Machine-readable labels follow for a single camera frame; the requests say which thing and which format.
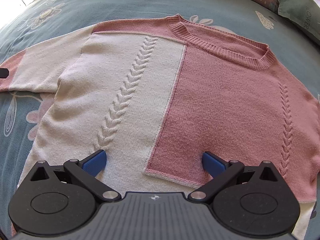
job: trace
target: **silver screw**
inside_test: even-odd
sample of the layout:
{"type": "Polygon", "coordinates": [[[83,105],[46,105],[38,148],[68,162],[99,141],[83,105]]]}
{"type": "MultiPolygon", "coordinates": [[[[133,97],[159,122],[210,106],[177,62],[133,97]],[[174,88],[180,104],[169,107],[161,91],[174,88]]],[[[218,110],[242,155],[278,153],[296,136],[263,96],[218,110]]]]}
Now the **silver screw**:
{"type": "Polygon", "coordinates": [[[118,192],[115,192],[115,191],[112,191],[112,190],[109,190],[109,191],[106,191],[102,194],[102,196],[104,198],[108,198],[108,199],[114,199],[118,196],[118,192]]]}
{"type": "Polygon", "coordinates": [[[192,197],[193,199],[204,199],[206,196],[206,193],[202,191],[194,191],[190,194],[190,197],[192,197]]]}

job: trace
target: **ribbed neckline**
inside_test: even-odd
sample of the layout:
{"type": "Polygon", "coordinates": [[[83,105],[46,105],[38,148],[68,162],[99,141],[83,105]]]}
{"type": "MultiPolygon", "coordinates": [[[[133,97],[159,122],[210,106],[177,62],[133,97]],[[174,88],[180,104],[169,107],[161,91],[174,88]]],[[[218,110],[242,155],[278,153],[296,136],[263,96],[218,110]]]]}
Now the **ribbed neckline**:
{"type": "Polygon", "coordinates": [[[247,38],[241,37],[239,35],[226,33],[224,31],[220,31],[218,29],[204,26],[201,24],[190,22],[184,18],[182,18],[179,14],[166,17],[167,24],[169,28],[172,30],[172,32],[178,36],[180,39],[187,41],[188,43],[205,50],[219,58],[234,62],[236,64],[242,65],[246,68],[252,69],[252,70],[265,70],[268,69],[272,63],[276,60],[276,56],[272,53],[269,46],[264,43],[256,42],[249,40],[247,38]],[[214,44],[211,44],[207,41],[201,40],[200,38],[193,36],[187,29],[185,24],[190,25],[196,25],[199,28],[208,28],[215,32],[219,32],[224,36],[232,36],[235,37],[243,42],[246,42],[248,44],[251,44],[257,48],[262,49],[265,53],[261,58],[253,58],[253,57],[247,57],[244,55],[241,55],[239,53],[222,49],[214,44]]]}

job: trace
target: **bed sheet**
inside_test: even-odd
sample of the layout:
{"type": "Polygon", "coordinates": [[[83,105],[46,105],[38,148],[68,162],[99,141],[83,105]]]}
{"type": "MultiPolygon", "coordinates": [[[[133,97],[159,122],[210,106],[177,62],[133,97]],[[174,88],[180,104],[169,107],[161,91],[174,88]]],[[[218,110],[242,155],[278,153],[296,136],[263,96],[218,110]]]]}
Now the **bed sheet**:
{"type": "MultiPolygon", "coordinates": [[[[36,43],[98,22],[177,13],[190,21],[269,44],[277,58],[320,99],[320,48],[291,23],[251,0],[36,0],[0,30],[0,63],[36,43]]],[[[9,200],[37,125],[52,100],[48,94],[0,93],[0,225],[7,235],[11,233],[9,200]]],[[[316,239],[312,230],[317,229],[320,217],[315,214],[316,209],[308,240],[316,239]]]]}

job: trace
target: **gray ribbed plate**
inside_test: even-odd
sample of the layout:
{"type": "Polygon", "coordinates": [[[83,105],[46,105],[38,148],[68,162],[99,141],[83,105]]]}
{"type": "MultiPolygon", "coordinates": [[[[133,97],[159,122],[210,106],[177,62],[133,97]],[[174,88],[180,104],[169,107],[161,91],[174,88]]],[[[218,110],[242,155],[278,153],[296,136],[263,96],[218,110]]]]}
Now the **gray ribbed plate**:
{"type": "MultiPolygon", "coordinates": [[[[14,240],[40,240],[18,234],[14,240]]],[[[204,204],[191,203],[183,193],[127,192],[116,203],[103,204],[85,226],[50,240],[244,240],[221,226],[204,204]]],[[[273,240],[294,240],[290,235],[273,240]]]]}

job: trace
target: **sweater sleeve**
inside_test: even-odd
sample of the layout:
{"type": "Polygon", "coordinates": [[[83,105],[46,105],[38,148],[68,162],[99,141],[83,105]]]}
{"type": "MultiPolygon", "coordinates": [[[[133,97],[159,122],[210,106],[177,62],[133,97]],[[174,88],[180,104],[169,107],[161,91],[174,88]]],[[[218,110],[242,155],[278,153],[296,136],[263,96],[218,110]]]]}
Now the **sweater sleeve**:
{"type": "Polygon", "coordinates": [[[0,65],[0,68],[9,70],[9,76],[0,79],[0,92],[55,93],[58,77],[78,60],[94,27],[91,25],[40,42],[8,58],[0,65]]]}

